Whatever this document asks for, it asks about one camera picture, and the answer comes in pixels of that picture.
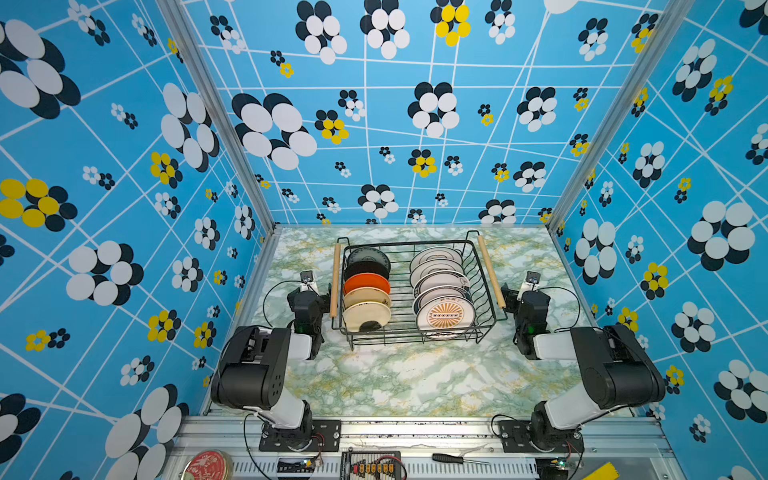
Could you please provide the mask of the orange sunburst plate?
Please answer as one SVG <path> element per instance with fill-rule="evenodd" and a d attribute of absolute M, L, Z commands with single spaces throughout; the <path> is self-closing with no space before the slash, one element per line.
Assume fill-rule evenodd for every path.
<path fill-rule="evenodd" d="M 417 327 L 429 339 L 449 340 L 467 333 L 475 319 L 475 307 L 469 300 L 444 296 L 430 300 L 420 308 Z"/>

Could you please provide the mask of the black wire dish rack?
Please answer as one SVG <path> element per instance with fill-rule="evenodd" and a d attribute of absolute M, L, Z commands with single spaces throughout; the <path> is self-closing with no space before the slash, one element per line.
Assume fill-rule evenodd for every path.
<path fill-rule="evenodd" d="M 337 243 L 342 245 L 342 266 L 340 277 L 340 297 L 338 317 L 332 320 L 335 330 L 343 333 L 351 348 L 362 346 L 388 346 L 395 344 L 428 343 L 438 341 L 473 341 L 483 340 L 491 329 L 500 321 L 508 318 L 507 313 L 500 309 L 488 278 L 482 254 L 477 242 L 477 230 L 469 231 L 462 239 L 421 240 L 421 241 L 389 241 L 379 243 L 354 244 L 348 238 L 342 237 Z M 374 247 L 382 250 L 391 262 L 389 283 L 392 300 L 391 320 L 383 328 L 371 332 L 350 333 L 346 330 L 342 312 L 344 308 L 344 270 L 348 265 L 351 251 L 358 247 Z M 463 335 L 449 340 L 433 340 L 423 335 L 417 327 L 417 314 L 413 310 L 414 287 L 410 285 L 409 265 L 415 255 L 432 247 L 449 247 L 456 249 L 462 256 L 464 275 L 469 279 L 472 300 L 476 311 L 474 325 Z"/>

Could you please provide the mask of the green red rim plate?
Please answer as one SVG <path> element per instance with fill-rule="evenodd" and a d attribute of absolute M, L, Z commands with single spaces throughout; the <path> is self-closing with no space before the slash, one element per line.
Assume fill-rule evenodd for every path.
<path fill-rule="evenodd" d="M 413 310 L 415 314 L 418 314 L 423 306 L 432 300 L 442 298 L 445 296 L 462 296 L 466 300 L 471 301 L 471 294 L 467 289 L 460 286 L 438 286 L 429 288 L 421 292 L 415 297 L 413 302 Z"/>
<path fill-rule="evenodd" d="M 452 270 L 439 270 L 431 272 L 421 278 L 414 287 L 414 296 L 426 292 L 431 288 L 459 287 L 470 289 L 469 279 L 462 273 Z"/>

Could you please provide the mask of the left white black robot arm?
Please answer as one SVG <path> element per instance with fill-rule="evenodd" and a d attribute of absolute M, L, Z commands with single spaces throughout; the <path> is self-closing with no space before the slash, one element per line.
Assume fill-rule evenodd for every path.
<path fill-rule="evenodd" d="M 311 287 L 287 296 L 294 320 L 287 327 L 239 327 L 229 339 L 211 380 L 213 403 L 253 412 L 277 434 L 304 442 L 312 436 L 309 403 L 285 387 L 288 362 L 313 360 L 324 343 L 322 318 L 330 296 Z"/>

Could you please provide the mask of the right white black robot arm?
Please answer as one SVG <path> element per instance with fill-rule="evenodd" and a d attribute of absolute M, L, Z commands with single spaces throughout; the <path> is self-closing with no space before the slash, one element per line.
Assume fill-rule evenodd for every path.
<path fill-rule="evenodd" d="M 514 319 L 514 343 L 524 357 L 578 365 L 580 380 L 575 386 L 534 408 L 530 432 L 542 448 L 614 410 L 664 398 L 664 378 L 626 326 L 573 326 L 550 331 L 549 295 L 508 287 L 502 287 L 501 293 L 505 311 Z"/>

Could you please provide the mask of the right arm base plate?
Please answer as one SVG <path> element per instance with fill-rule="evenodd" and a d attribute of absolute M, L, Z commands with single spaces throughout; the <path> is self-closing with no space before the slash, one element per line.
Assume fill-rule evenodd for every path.
<path fill-rule="evenodd" d="M 495 425 L 505 453 L 580 453 L 584 438 L 576 430 L 558 430 L 548 424 L 503 420 Z"/>

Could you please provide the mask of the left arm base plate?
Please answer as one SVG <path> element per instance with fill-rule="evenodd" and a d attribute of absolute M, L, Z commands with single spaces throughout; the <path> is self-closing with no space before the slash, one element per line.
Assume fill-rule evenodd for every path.
<path fill-rule="evenodd" d="M 276 429 L 263 423 L 258 450 L 278 453 L 338 452 L 342 422 L 334 419 L 315 419 L 297 429 Z"/>

